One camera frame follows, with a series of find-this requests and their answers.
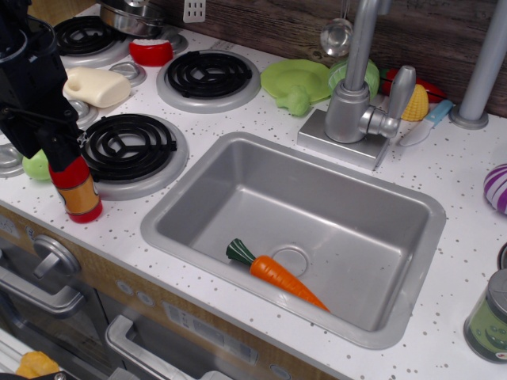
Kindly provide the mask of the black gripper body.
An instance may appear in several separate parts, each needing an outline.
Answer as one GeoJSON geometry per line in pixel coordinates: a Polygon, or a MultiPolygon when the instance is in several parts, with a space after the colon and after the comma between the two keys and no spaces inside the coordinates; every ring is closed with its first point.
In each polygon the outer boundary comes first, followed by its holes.
{"type": "Polygon", "coordinates": [[[45,126],[77,127],[63,95],[67,73],[53,28],[26,16],[1,16],[1,131],[27,158],[37,153],[45,126]]]}

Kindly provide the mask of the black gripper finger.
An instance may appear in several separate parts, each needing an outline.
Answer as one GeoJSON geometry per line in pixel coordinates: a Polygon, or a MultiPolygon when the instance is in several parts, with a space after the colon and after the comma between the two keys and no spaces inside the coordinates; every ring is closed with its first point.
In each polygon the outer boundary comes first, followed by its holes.
{"type": "Polygon", "coordinates": [[[78,128],[45,126],[36,132],[36,139],[48,163],[56,172],[63,172],[81,157],[78,128]]]}

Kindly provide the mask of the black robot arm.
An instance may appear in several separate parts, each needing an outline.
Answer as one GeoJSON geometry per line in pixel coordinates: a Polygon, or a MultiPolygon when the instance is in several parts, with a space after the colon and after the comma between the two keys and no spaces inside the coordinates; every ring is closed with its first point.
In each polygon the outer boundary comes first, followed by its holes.
{"type": "Polygon", "coordinates": [[[1,3],[1,130],[27,158],[42,150],[55,173],[87,170],[55,31],[28,14],[30,4],[1,3]]]}

